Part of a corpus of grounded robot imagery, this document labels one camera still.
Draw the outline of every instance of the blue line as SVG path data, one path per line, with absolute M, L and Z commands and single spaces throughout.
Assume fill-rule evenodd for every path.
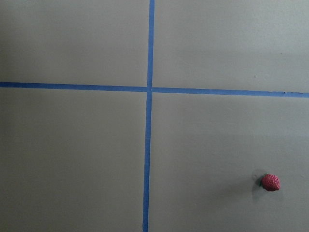
M 46 83 L 20 83 L 0 82 L 3 88 L 47 88 L 47 89 L 75 89 L 75 90 L 100 90 L 123 92 L 146 92 L 146 87 L 135 86 L 98 86 L 98 85 L 70 85 L 70 84 L 46 84 Z
M 148 232 L 149 218 L 149 176 L 150 176 L 150 148 L 151 148 L 151 110 L 152 110 L 152 82 L 154 63 L 154 26 L 155 0 L 149 3 L 149 35 L 148 35 L 148 72 L 147 72 L 147 100 L 146 100 L 146 128 L 145 128 L 145 166 L 144 166 L 144 198 L 143 198 L 143 232 Z
M 154 93 L 187 93 L 187 94 L 213 94 L 213 95 L 241 95 L 241 96 L 309 98 L 309 93 L 267 92 L 267 91 L 229 90 L 229 89 L 203 89 L 203 88 L 154 87 L 154 88 L 152 88 L 152 92 L 154 92 Z

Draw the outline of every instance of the red object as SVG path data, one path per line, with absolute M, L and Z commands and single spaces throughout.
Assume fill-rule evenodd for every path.
M 270 192 L 280 189 L 280 180 L 276 175 L 266 174 L 262 178 L 261 183 L 263 188 Z

